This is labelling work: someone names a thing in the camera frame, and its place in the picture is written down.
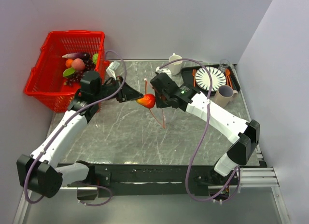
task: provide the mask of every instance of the gray mug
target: gray mug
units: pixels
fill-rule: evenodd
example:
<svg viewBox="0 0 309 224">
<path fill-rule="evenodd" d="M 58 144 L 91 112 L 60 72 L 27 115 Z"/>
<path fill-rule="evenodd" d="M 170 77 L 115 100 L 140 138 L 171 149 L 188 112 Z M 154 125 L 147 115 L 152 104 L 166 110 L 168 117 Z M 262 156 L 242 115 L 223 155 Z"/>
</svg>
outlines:
<svg viewBox="0 0 309 224">
<path fill-rule="evenodd" d="M 228 85 L 222 85 L 214 95 L 213 102 L 224 108 L 229 101 L 233 100 L 238 95 L 237 90 L 233 90 Z"/>
</svg>

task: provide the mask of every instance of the gray table surface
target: gray table surface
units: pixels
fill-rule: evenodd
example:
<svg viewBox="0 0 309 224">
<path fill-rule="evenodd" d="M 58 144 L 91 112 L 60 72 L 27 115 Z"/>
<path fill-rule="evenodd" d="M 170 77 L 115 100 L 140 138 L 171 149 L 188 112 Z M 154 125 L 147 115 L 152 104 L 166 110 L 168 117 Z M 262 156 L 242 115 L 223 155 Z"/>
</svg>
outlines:
<svg viewBox="0 0 309 224">
<path fill-rule="evenodd" d="M 144 93 L 144 78 L 155 76 L 155 69 L 164 61 L 126 61 L 127 83 Z M 194 66 L 185 62 L 183 67 Z M 120 66 L 116 73 L 121 73 Z M 180 85 L 180 75 L 173 76 Z M 248 119 L 242 96 L 226 108 L 232 114 Z M 204 130 L 205 122 L 179 109 L 166 108 L 167 127 L 164 129 L 149 110 L 134 101 L 118 103 L 115 99 L 102 103 L 86 129 L 76 138 L 62 159 L 62 163 L 84 160 L 89 163 L 167 164 L 186 165 Z M 61 121 L 63 113 L 52 119 L 51 130 Z M 213 165 L 231 146 L 219 131 L 209 127 L 195 158 L 196 165 Z M 258 166 L 254 152 L 248 164 Z"/>
</svg>

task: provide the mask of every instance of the red apple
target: red apple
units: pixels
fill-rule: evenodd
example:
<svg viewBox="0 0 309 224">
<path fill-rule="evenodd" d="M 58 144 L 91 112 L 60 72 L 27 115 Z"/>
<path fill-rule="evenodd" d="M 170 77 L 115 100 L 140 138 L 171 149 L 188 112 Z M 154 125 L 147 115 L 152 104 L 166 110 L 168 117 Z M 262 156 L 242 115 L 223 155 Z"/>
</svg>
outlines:
<svg viewBox="0 0 309 224">
<path fill-rule="evenodd" d="M 151 109 L 155 106 L 155 96 L 153 94 L 145 94 L 144 97 L 136 100 L 138 104 Z"/>
</svg>

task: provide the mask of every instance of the white mug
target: white mug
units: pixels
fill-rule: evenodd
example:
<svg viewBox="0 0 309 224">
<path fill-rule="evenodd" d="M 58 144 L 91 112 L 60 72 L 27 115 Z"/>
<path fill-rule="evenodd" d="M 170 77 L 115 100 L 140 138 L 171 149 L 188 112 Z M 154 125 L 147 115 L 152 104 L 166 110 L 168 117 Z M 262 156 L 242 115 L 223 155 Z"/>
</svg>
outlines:
<svg viewBox="0 0 309 224">
<path fill-rule="evenodd" d="M 180 59 L 180 58 L 182 57 L 179 55 L 173 54 L 172 56 L 169 57 L 169 61 L 173 61 L 173 60 Z M 182 63 L 183 61 L 176 61 L 168 65 L 169 70 L 172 73 L 172 75 L 176 75 L 180 72 L 180 69 L 182 68 Z"/>
</svg>

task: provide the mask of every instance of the striped plate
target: striped plate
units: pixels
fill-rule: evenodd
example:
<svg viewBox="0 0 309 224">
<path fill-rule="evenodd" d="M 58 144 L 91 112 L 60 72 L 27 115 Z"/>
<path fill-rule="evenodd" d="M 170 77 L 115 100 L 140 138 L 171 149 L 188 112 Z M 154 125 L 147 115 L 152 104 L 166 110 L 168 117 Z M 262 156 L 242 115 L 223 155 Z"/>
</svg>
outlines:
<svg viewBox="0 0 309 224">
<path fill-rule="evenodd" d="M 214 68 L 212 66 L 206 66 L 206 69 L 209 70 L 211 73 L 212 78 L 212 90 L 211 91 L 217 91 L 220 86 L 226 84 L 226 77 L 224 73 L 219 71 L 217 68 Z M 197 85 L 201 87 L 204 90 L 209 90 L 209 76 L 206 73 L 206 71 L 203 68 L 200 68 L 197 73 L 195 74 L 195 80 L 197 82 Z"/>
</svg>

